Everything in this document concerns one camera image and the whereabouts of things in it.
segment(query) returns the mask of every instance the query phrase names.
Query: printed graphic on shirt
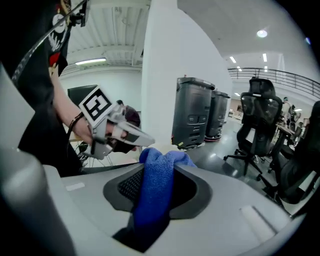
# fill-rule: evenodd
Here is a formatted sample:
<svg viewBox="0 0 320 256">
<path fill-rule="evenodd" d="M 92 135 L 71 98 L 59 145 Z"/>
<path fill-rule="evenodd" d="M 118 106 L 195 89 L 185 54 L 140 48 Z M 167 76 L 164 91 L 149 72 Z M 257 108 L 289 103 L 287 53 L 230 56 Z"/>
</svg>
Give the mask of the printed graphic on shirt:
<svg viewBox="0 0 320 256">
<path fill-rule="evenodd" d="M 60 0 L 60 4 L 56 4 L 55 11 L 56 14 L 52 17 L 52 26 L 55 26 L 64 16 L 70 12 L 69 0 Z M 67 18 L 63 21 L 58 27 L 51 32 L 48 36 L 48 40 L 51 46 L 52 55 L 49 57 L 49 73 L 50 76 L 54 73 L 57 62 L 60 56 L 60 50 L 63 46 L 66 36 L 68 33 L 68 25 L 70 23 L 70 19 Z"/>
</svg>

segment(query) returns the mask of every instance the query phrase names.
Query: gray floor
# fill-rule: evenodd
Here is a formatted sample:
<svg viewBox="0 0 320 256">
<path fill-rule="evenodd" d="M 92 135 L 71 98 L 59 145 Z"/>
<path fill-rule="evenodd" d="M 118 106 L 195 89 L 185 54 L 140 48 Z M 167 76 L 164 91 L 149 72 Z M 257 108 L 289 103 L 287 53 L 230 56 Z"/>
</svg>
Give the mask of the gray floor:
<svg viewBox="0 0 320 256">
<path fill-rule="evenodd" d="M 229 119 L 227 123 L 223 125 L 222 137 L 220 140 L 216 142 L 206 142 L 204 146 L 188 150 L 187 154 L 190 156 L 190 158 L 196 165 L 201 165 L 204 162 L 209 163 L 210 158 L 214 156 L 223 159 L 223 157 L 226 155 L 233 155 L 235 150 L 238 148 L 237 132 L 240 129 L 240 127 L 240 123 Z M 262 163 L 260 158 L 258 158 L 258 160 L 259 163 L 257 165 L 263 172 L 263 175 L 267 177 L 268 180 L 272 182 L 272 184 L 274 183 L 274 185 L 276 185 L 276 179 L 274 177 L 274 174 L 267 173 L 271 159 L 265 158 L 264 163 Z M 247 183 L 249 186 L 253 187 L 255 190 L 262 193 L 263 195 L 265 194 L 262 191 L 262 188 L 265 187 L 263 182 L 256 181 L 256 177 L 259 174 L 259 172 L 252 165 L 249 164 L 247 174 L 244 177 L 243 172 L 245 163 L 243 160 L 228 158 L 226 162 L 241 173 L 241 177 L 239 178 L 240 180 Z M 215 171 L 214 169 L 210 168 L 209 164 L 207 165 L 206 169 L 212 172 Z"/>
</svg>

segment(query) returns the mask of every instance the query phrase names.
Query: black t-shirt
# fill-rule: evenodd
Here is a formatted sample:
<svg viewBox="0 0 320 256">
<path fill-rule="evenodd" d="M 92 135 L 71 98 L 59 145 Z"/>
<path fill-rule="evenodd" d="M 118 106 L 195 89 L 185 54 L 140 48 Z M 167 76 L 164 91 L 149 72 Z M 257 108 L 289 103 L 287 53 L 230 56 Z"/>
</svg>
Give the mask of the black t-shirt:
<svg viewBox="0 0 320 256">
<path fill-rule="evenodd" d="M 10 77 L 34 43 L 71 10 L 70 0 L 37 1 L 34 5 L 23 1 L 17 5 L 18 9 L 11 7 L 15 20 L 11 16 L 2 26 L 6 40 L 2 42 L 1 60 Z M 68 138 L 53 107 L 51 75 L 57 66 L 59 75 L 67 66 L 70 30 L 67 19 L 34 52 L 18 81 L 19 92 L 35 110 L 19 148 L 36 156 L 42 164 L 56 167 L 61 176 L 75 175 L 81 167 L 71 146 L 67 157 Z"/>
</svg>

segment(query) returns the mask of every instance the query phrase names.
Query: black mesh grille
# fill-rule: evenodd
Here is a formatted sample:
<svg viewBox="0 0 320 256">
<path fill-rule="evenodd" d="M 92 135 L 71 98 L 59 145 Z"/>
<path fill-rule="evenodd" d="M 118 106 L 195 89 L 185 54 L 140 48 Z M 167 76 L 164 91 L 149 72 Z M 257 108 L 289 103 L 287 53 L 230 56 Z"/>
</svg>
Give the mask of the black mesh grille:
<svg viewBox="0 0 320 256">
<path fill-rule="evenodd" d="M 143 171 L 139 171 L 118 185 L 121 195 L 128 198 L 135 204 L 139 200 L 140 188 L 143 180 Z"/>
</svg>

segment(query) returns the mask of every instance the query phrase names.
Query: chair base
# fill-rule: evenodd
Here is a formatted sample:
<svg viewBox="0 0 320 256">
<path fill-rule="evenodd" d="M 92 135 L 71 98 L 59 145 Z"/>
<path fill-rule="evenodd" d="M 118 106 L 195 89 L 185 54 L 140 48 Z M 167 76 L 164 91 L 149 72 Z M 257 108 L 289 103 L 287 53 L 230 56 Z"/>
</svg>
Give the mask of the chair base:
<svg viewBox="0 0 320 256">
<path fill-rule="evenodd" d="M 262 174 L 262 171 L 260 170 L 260 168 L 257 166 L 257 164 L 252 160 L 252 158 L 254 157 L 254 155 L 252 154 L 245 154 L 243 151 L 241 151 L 240 149 L 236 149 L 234 154 L 228 154 L 226 155 L 223 160 L 227 160 L 228 158 L 234 158 L 234 159 L 241 159 L 244 160 L 244 172 L 243 175 L 246 176 L 247 175 L 247 171 L 248 171 L 248 166 L 249 164 L 251 164 L 260 174 Z"/>
</svg>

